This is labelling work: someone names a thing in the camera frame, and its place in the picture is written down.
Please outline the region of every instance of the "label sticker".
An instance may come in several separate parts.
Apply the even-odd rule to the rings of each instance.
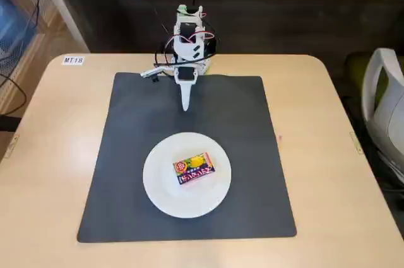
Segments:
[[[63,58],[63,65],[83,65],[83,63],[84,63],[83,56],[66,55]]]
[[[6,153],[4,154],[5,159],[8,159],[11,156],[11,154],[13,153],[14,147],[16,146],[19,137],[20,137],[19,134],[15,134],[13,136],[13,138],[11,139],[10,144],[8,144]]]
[[[354,132],[352,132],[352,131],[349,134],[351,136],[353,145],[355,146],[356,151],[358,152],[358,154],[364,154],[364,150],[362,149],[362,146],[360,145],[356,134]]]

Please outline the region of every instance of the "paper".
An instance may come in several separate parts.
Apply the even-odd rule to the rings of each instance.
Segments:
[[[83,56],[64,56],[62,65],[83,65],[84,57]]]

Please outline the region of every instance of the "black mat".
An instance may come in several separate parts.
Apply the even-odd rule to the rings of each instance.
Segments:
[[[211,213],[160,212],[143,187],[150,150],[178,132],[211,137],[226,151],[232,183]],[[118,73],[78,241],[134,242],[294,236],[276,137],[260,77],[203,76],[182,111],[179,87]]]

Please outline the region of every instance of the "white plate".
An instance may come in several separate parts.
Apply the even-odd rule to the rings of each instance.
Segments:
[[[173,163],[208,153],[215,172],[180,185]],[[177,218],[196,218],[219,206],[232,180],[230,161],[223,148],[194,132],[174,134],[149,153],[143,169],[147,196],[159,210]]]

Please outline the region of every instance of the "yellow lemon graphic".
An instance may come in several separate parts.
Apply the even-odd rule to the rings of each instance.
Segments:
[[[193,158],[191,158],[191,166],[192,168],[196,168],[201,166],[204,163],[204,159],[201,156],[195,156]]]

